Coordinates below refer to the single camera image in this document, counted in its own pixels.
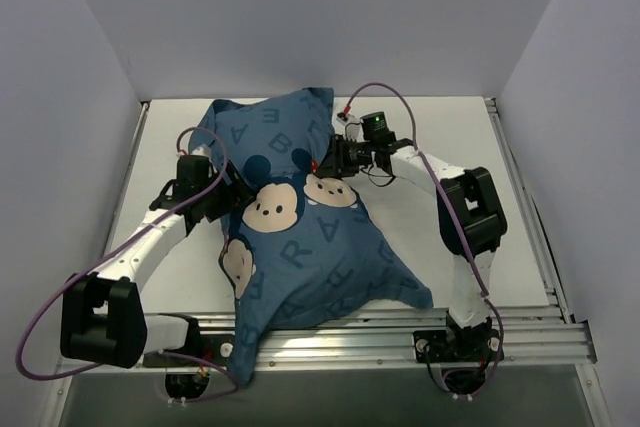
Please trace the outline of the blue cartoon print pillowcase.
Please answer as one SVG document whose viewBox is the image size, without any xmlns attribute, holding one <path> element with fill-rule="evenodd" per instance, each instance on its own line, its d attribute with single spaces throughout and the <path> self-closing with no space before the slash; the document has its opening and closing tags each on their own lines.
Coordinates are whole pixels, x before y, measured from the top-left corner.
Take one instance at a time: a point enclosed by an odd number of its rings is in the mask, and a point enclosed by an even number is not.
<svg viewBox="0 0 640 427">
<path fill-rule="evenodd" d="M 229 160 L 255 193 L 221 220 L 219 264 L 235 302 L 228 368 L 240 385 L 250 382 L 269 331 L 315 327 L 374 300 L 433 305 L 359 193 L 314 175 L 334 134 L 333 108 L 328 87 L 249 105 L 217 99 L 189 141 L 190 150 L 209 146 L 215 166 Z"/>
</svg>

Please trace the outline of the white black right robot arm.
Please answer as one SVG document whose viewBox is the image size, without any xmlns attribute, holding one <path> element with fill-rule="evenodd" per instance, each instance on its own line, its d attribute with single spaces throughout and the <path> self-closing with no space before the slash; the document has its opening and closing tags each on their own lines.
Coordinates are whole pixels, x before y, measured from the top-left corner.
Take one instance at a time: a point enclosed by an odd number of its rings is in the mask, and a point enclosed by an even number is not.
<svg viewBox="0 0 640 427">
<path fill-rule="evenodd" d="M 377 167 L 436 200 L 440 236 L 454 261 L 444 347 L 455 359 L 469 358 L 480 347 L 478 333 L 491 329 L 490 270 L 508 228 L 490 172 L 452 165 L 422 152 L 415 140 L 397 138 L 383 112 L 358 118 L 342 111 L 336 118 L 344 132 L 332 137 L 316 176 L 353 177 Z"/>
</svg>

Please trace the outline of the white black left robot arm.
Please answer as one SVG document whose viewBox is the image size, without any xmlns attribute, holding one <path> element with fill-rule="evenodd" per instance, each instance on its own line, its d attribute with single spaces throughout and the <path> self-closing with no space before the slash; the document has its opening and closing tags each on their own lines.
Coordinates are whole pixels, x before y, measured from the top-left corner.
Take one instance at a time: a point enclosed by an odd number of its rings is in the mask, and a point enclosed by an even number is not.
<svg viewBox="0 0 640 427">
<path fill-rule="evenodd" d="M 198 321 L 184 314 L 146 313 L 141 292 L 200 222 L 219 220 L 254 197 L 229 160 L 215 168 L 206 156 L 181 156 L 175 178 L 149 204 L 134 233 L 64 292 L 62 356 L 121 368 L 153 353 L 179 366 L 199 360 L 204 347 Z"/>
</svg>

